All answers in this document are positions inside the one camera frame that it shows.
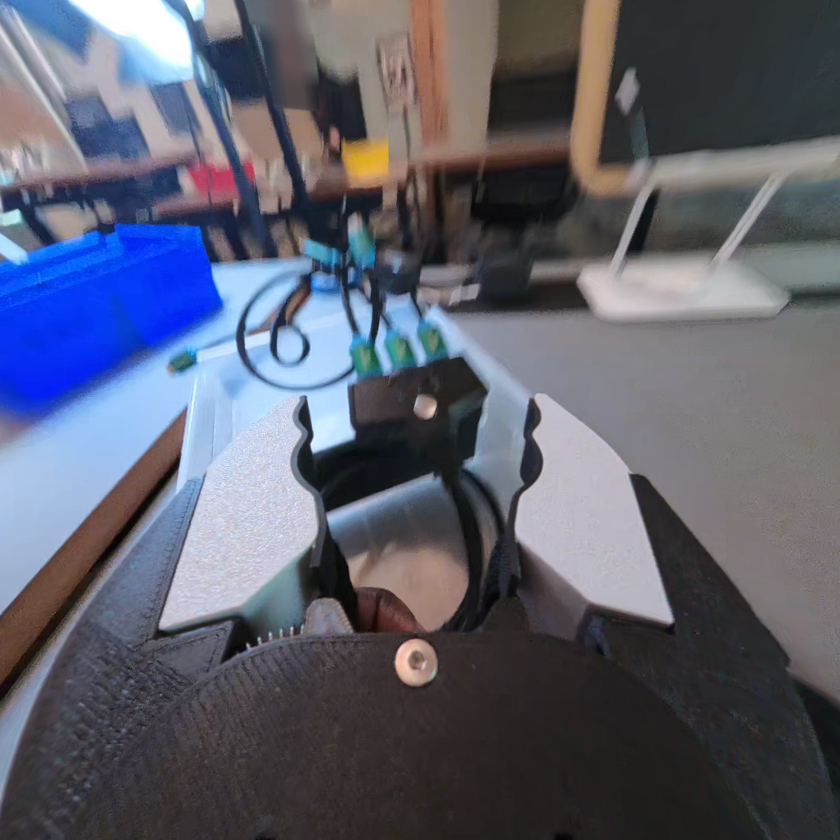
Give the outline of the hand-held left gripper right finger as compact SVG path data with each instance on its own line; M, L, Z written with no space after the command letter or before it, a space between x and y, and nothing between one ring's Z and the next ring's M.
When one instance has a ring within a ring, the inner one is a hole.
M545 394L489 394L487 484L517 491L518 588L531 630L578 636L603 616L675 621L631 472L613 448Z

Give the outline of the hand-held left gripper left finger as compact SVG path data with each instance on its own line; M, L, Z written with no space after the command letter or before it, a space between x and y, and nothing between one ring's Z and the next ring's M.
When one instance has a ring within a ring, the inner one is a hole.
M310 604L358 599L314 486L305 396L279 402L208 467L159 619L174 635L239 621L267 642L301 629Z

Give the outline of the clear plastic tray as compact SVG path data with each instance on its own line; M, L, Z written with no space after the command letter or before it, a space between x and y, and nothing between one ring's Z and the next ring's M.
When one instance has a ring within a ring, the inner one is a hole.
M479 344L474 336L460 328L453 319L437 313L433 315L432 322L442 329L444 339L452 351L450 358L464 357L488 385L491 394L528 394L504 364L492 356L490 349ZM316 487L316 456L354 441L349 387L339 392L335 385L328 389L326 396L314 398L298 392L270 400L264 405L262 414L252 417L247 423L237 420L233 388L224 382L220 374L211 371L197 376L192 403L187 411L179 475L181 485L188 486L191 491L192 501L184 537L175 552L165 597L203 478L215 459L236 437L256 424L278 403L291 397L305 396L313 432L311 451L314 486L319 491ZM475 469L479 477L487 478L487 409L479 425L478 454L467 466ZM516 593L496 602L479 628L468 633L447 632L443 629L443 624L455 613L466 592L467 567L466 549L455 506L439 479L431 475L424 476L338 510L328 512L325 508L325 511L332 537L349 566L353 588L380 586L386 590L396 589L396 594L407 601L408 608L425 628L423 634L397 635L529 633L531 627L528 616L518 593L522 577L522 556L515 541L513 526L513 515L520 495L521 492L517 491L509 507L502 509L511 514L511 536L503 547L510 550L505 556L512 557L520 568ZM230 624L233 627L233 656L237 658L255 657L256 651L266 648L288 647L296 644L300 638L308 642L312 638L321 640L370 635L359 633L355 624L350 629L350 622L341 605L328 598L310 604L307 620L301 629L264 643L248 640L245 627L239 621L224 621L192 631L209 629L217 624Z

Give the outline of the black brushed-metal switch box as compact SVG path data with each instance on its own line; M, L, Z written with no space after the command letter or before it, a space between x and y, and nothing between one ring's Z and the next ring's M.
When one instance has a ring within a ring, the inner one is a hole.
M350 421L353 429L392 422L429 429L430 424L454 425L478 416L480 424L489 399L488 385L464 357L456 356L350 385ZM465 594L443 624L455 633L477 630L496 602L515 595L520 571L503 547L511 536L511 514L503 512L490 480L467 466L470 460L460 467L436 465L408 453L375 451L355 438L316 456L316 487L328 512L424 476L440 480L455 506L466 554Z

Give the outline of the person's left hand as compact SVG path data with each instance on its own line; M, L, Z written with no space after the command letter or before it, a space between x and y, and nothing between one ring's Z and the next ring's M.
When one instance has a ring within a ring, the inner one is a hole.
M363 634L425 634L408 606L394 593L379 587L356 589L355 628Z

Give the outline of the blue plastic bin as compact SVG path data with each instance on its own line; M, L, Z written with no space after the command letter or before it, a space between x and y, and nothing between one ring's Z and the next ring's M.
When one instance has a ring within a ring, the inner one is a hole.
M41 414L223 303L198 227L122 225L1 267L1 404Z

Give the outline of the small black device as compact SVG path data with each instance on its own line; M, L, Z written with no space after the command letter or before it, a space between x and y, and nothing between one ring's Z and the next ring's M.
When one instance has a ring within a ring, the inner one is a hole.
M415 255L387 249L377 254L374 275L385 294L401 296L419 287L422 267L422 261Z

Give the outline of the brown wooden table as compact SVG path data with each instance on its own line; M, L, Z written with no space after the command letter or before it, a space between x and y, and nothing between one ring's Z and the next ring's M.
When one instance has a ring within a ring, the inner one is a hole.
M37 191L49 187L85 186L102 182L118 182L137 179L174 167L188 166L197 161L195 154L181 154L157 159L135 161L91 161L83 170L41 171L27 175L22 180L1 185L1 194L22 191Z
M318 179L309 186L308 198L314 204L346 202L352 198L373 195L375 193L404 193L409 183L411 172L389 171L384 176L352 179L343 172L332 168L320 173ZM206 187L203 190L192 188L182 194L155 200L150 214L154 219L187 216L190 214L211 214L230 211L236 214L244 211L249 218L245 199L241 198L234 186L228 189Z

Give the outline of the red plastic bin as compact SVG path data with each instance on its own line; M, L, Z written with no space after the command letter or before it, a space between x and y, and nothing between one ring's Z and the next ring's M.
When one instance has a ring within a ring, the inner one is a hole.
M196 160L185 168L186 178L199 195L213 199L238 195L233 170L227 165Z

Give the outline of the small yellow bin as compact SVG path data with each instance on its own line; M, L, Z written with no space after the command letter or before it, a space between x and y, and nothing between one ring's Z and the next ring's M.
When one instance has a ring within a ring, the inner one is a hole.
M387 139L346 141L341 161L352 186L379 184L391 171L390 145Z

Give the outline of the black light stand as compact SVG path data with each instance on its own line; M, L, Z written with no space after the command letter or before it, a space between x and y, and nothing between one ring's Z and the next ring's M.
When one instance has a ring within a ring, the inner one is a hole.
M208 58L206 44L200 27L186 2L165 1L164 3L184 24L192 51L193 78L196 89L204 101L205 108L213 122L217 137L223 146L227 162L233 173L238 197L247 212L248 220L259 241L263 256L272 259L277 258L277 244L260 212L257 191L248 178L234 136L225 119L222 99L217 89L216 76Z

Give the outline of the black stand pole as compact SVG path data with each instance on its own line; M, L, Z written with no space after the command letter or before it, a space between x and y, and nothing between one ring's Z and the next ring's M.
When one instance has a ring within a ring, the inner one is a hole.
M256 27L250 19L246 1L234 1L238 20L242 29L250 57L255 66L259 88L266 100L269 119L275 131L283 161L286 165L291 186L293 204L300 209L308 208L308 190L298 159L298 152L291 138L286 114L279 106L271 87L264 51Z

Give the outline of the black and white marker sign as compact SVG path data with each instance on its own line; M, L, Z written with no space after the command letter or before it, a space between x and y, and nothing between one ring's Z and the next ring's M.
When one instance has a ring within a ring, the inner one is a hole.
M379 38L376 42L376 61L386 109L402 115L415 108L417 79L409 33Z

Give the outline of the studio light panel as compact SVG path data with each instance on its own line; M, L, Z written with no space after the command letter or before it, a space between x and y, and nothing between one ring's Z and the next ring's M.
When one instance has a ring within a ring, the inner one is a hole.
M141 46L178 70L192 65L193 48L182 18L162 1L69 1L89 22Z

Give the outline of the wooden post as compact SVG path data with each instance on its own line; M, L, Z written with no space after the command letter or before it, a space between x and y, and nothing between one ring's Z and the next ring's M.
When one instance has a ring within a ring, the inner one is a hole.
M445 2L410 1L409 9L423 144L440 145L449 116Z

